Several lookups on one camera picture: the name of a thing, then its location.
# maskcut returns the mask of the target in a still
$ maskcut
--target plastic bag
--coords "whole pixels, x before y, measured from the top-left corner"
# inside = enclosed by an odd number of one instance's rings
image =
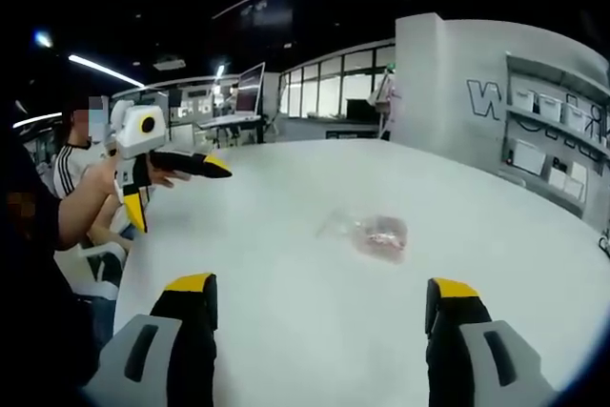
[[[395,263],[402,262],[407,246],[404,221],[383,215],[354,218],[344,212],[333,212],[318,235],[349,237],[359,252]]]

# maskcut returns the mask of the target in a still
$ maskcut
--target white shelving unit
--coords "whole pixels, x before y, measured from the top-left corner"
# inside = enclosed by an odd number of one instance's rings
[[[508,69],[508,103],[506,106],[506,131],[504,133],[504,148],[502,148],[502,162],[499,166],[499,173],[508,174],[516,178],[516,181],[524,182],[525,188],[541,195],[542,197],[556,203],[568,212],[576,216],[586,219],[588,224],[598,227],[603,226],[608,219],[608,214],[602,215],[599,206],[606,205],[606,201],[610,201],[610,191],[606,185],[603,185],[607,180],[601,180],[606,170],[606,165],[610,166],[610,150],[604,147],[596,138],[591,138],[582,132],[571,129],[568,125],[559,121],[555,121],[538,113],[530,112],[519,107],[512,106],[512,91],[511,76],[529,77],[543,83],[563,89],[565,92],[570,92],[584,99],[597,104],[601,111],[601,126],[600,130],[605,133],[610,126],[606,126],[606,113],[610,110],[610,89],[604,87],[601,83],[594,79],[583,75],[577,71],[567,70],[556,65],[552,65],[538,59],[531,59],[523,56],[515,56],[511,53],[506,53],[506,65]],[[550,128],[557,131],[566,138],[570,138],[576,143],[582,145],[592,153],[597,153],[600,160],[592,163],[593,169],[589,169],[587,179],[587,196],[586,201],[582,202],[576,199],[571,194],[564,190],[552,186],[547,181],[549,174],[549,165],[543,169],[541,176],[528,173],[517,167],[513,167],[504,163],[506,159],[509,141],[514,141],[515,137],[509,137],[508,126],[512,118],[518,118],[520,121],[531,122],[539,126]]]
[[[536,59],[506,54],[508,71],[523,76],[531,76],[607,107],[610,105],[610,89],[576,71],[551,65]]]
[[[501,164],[499,168],[502,172],[521,178],[525,181],[525,189],[530,190],[551,202],[556,203],[571,214],[582,218],[584,214],[584,202],[579,201],[574,196],[565,193],[559,188],[550,185],[548,181],[538,175],[534,175],[518,167]]]
[[[610,150],[601,145],[601,143],[596,142],[594,139],[588,137],[587,135],[570,129],[563,123],[553,121],[549,118],[545,118],[544,116],[541,116],[537,113],[528,112],[527,110],[523,110],[518,107],[513,107],[512,105],[506,106],[506,112],[509,115],[517,116],[526,119],[527,121],[532,121],[537,124],[541,124],[542,126],[547,126],[549,128],[555,129],[569,136],[570,138],[573,138],[577,142],[580,142],[585,147],[588,147],[600,153],[606,160],[610,160]]]

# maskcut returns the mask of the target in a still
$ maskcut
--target window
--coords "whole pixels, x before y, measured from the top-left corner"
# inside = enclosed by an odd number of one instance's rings
[[[347,114],[348,99],[368,99],[371,95],[372,75],[363,73],[348,75],[343,78],[343,100],[341,101],[341,114]]]
[[[293,71],[290,75],[290,107],[288,109],[289,116],[300,116],[301,111],[301,90],[303,87],[302,82],[303,69]]]
[[[317,78],[317,64],[308,66],[303,69],[303,79],[311,80],[312,78]]]
[[[320,80],[320,101],[318,116],[336,116],[339,113],[339,84],[338,76]]]
[[[373,51],[361,51],[345,56],[345,71],[370,69],[373,66]]]
[[[317,79],[303,82],[303,111],[301,116],[306,118],[308,114],[316,113],[317,105]]]
[[[281,76],[279,92],[279,112],[288,114],[288,74]]]
[[[388,64],[395,64],[397,61],[397,49],[395,47],[379,48],[377,50],[376,67],[386,67]]]
[[[385,71],[381,71],[381,70],[377,70],[375,72],[375,90],[377,90],[379,88],[379,85],[383,81],[384,74],[385,74]]]
[[[324,61],[322,63],[322,69],[320,71],[320,75],[330,75],[332,73],[339,73],[341,71],[341,58],[334,57],[328,61]]]

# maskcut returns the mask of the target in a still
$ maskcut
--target white curved wall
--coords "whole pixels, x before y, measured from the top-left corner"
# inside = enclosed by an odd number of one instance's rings
[[[557,33],[499,21],[443,21],[433,13],[401,18],[396,21],[396,84],[402,104],[393,107],[392,141],[496,174],[507,134],[593,170],[596,164],[588,152],[566,146],[562,137],[527,131],[514,121],[507,125],[507,52],[581,73],[608,87],[608,62]],[[600,122],[590,123],[585,134],[599,141],[603,112],[590,101],[541,80],[512,76],[511,85],[578,100],[590,113],[597,110]],[[607,170],[588,174],[582,219],[597,229],[607,223],[609,186]]]
[[[499,21],[443,21],[422,14],[396,21],[396,108],[392,140],[495,173],[504,134],[506,52],[577,71],[607,86],[608,62],[557,33]],[[467,81],[499,88],[493,116],[473,113]]]

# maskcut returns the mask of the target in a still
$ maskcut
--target computer screen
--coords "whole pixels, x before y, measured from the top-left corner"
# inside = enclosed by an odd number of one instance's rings
[[[257,112],[264,72],[265,63],[262,63],[239,75],[237,100],[235,101],[236,112]]]
[[[177,109],[182,106],[182,90],[173,89],[169,91],[168,103],[171,109]]]
[[[379,113],[366,99],[347,99],[346,118],[351,121],[377,124]]]

